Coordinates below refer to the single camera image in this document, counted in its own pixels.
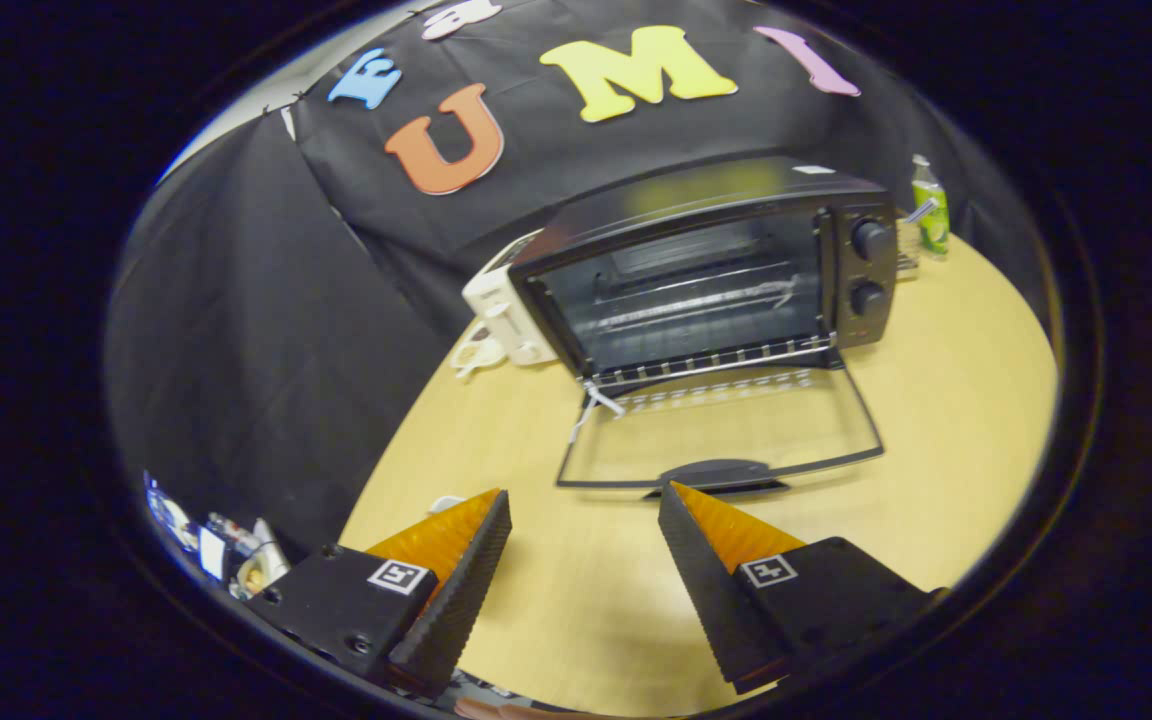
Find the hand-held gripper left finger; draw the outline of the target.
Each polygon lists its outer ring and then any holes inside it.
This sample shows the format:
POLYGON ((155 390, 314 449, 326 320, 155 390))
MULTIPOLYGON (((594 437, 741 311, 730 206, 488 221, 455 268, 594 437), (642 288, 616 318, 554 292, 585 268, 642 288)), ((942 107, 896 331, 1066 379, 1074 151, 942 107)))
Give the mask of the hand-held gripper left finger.
POLYGON ((357 679, 435 698, 454 670, 511 533, 488 488, 365 551, 321 547, 253 598, 253 612, 357 679))

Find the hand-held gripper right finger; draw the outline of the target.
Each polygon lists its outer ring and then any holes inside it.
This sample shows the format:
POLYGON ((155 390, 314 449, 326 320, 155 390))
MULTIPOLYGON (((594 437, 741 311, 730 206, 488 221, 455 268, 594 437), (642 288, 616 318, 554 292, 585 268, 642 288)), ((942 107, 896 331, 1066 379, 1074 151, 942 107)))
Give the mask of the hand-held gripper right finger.
POLYGON ((849 539, 799 538, 699 488, 660 488, 666 539, 710 651, 738 694, 804 685, 882 650, 945 596, 849 539))

